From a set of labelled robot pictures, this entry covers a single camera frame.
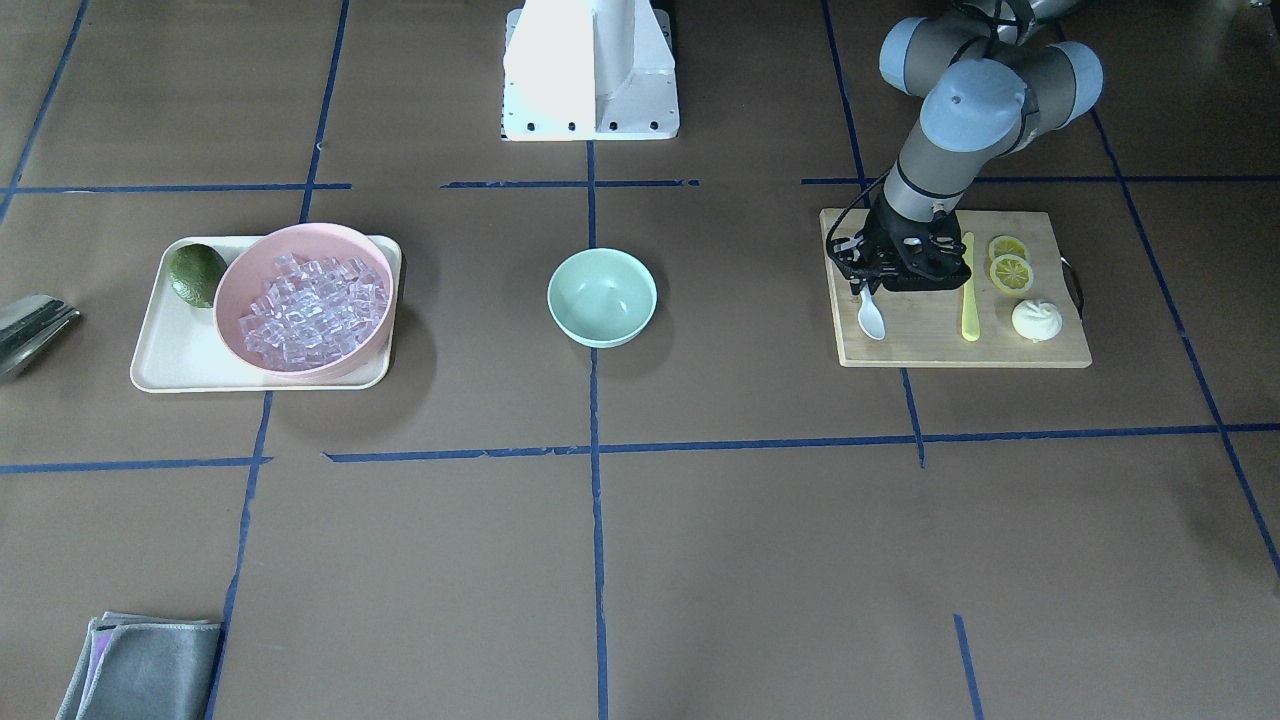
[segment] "white spoon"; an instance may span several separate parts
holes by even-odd
[[[872,300],[870,283],[863,283],[859,297],[863,299],[863,306],[858,309],[858,327],[872,340],[884,340],[884,315],[881,315],[879,307]]]

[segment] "lime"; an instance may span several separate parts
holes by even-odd
[[[169,286],[193,307],[212,307],[227,260],[207,245],[183,245],[169,255]]]

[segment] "pink bowl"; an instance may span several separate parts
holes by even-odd
[[[381,277],[390,300],[387,313],[378,322],[374,334],[349,355],[310,370],[282,372],[264,368],[261,356],[244,348],[239,319],[248,314],[248,304],[262,295],[262,282],[279,274],[275,270],[275,259],[287,252],[306,260],[337,258],[342,261],[347,258],[360,258]],[[218,325],[218,337],[228,350],[252,368],[289,380],[329,380],[364,365],[387,343],[393,316],[396,316],[396,283],[387,256],[364,234],[330,223],[288,227],[255,242],[227,268],[227,274],[223,275],[214,296],[214,323]]]

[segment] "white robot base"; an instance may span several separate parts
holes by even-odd
[[[649,0],[527,0],[507,15],[502,137],[668,140],[671,18]]]

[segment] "metal container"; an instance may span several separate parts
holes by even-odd
[[[47,295],[32,295],[0,307],[0,382],[13,379],[79,310]]]

